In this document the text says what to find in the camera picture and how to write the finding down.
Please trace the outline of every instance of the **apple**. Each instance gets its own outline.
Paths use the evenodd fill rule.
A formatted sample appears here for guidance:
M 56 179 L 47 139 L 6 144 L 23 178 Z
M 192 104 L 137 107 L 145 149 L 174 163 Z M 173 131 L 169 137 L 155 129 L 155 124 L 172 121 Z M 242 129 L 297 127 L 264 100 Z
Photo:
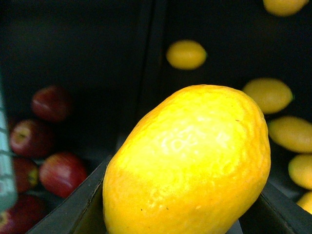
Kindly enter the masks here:
M 83 161 L 67 151 L 49 156 L 39 168 L 45 189 L 62 198 L 67 198 L 86 178 Z
M 33 160 L 13 157 L 13 165 L 18 193 L 24 193 L 38 185 L 39 168 Z
M 24 157 L 40 158 L 51 153 L 55 134 L 46 123 L 37 119 L 25 119 L 17 123 L 10 134 L 12 151 Z
M 0 234 L 24 234 L 46 215 L 41 198 L 20 194 L 13 207 L 0 213 Z
M 50 85 L 33 95 L 31 109 L 41 119 L 61 122 L 72 113 L 73 99 L 66 89 Z

